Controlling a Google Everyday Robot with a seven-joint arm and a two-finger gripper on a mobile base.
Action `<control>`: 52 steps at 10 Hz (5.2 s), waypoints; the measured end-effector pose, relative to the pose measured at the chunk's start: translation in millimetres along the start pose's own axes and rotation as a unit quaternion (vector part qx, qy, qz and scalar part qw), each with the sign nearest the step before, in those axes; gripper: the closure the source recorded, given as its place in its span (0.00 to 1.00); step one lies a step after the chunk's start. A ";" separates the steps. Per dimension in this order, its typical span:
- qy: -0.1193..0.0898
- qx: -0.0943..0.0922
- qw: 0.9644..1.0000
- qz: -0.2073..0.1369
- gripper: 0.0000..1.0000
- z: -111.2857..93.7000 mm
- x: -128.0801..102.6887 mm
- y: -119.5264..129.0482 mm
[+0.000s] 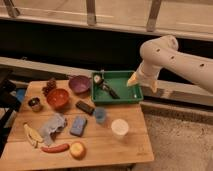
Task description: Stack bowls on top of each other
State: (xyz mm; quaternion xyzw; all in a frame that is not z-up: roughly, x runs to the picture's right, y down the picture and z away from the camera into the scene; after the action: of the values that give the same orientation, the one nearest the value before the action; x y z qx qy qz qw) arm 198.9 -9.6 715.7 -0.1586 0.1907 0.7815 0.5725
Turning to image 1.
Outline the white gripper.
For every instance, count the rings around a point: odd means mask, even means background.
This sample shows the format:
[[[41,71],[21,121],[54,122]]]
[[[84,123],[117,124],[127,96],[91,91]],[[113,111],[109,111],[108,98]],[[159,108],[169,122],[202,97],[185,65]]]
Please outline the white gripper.
[[[157,79],[160,73],[161,67],[152,65],[150,62],[142,61],[139,65],[136,73],[127,81],[127,86],[133,86],[139,83],[151,84],[151,90],[153,93],[157,92]]]

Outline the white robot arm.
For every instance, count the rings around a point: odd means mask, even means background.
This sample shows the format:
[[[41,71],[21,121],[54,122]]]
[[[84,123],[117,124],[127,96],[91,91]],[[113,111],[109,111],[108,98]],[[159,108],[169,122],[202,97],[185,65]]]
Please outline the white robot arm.
[[[172,35],[144,42],[140,47],[142,62],[127,85],[147,83],[156,93],[160,70],[165,68],[213,93],[213,59],[181,53],[178,47],[178,41]]]

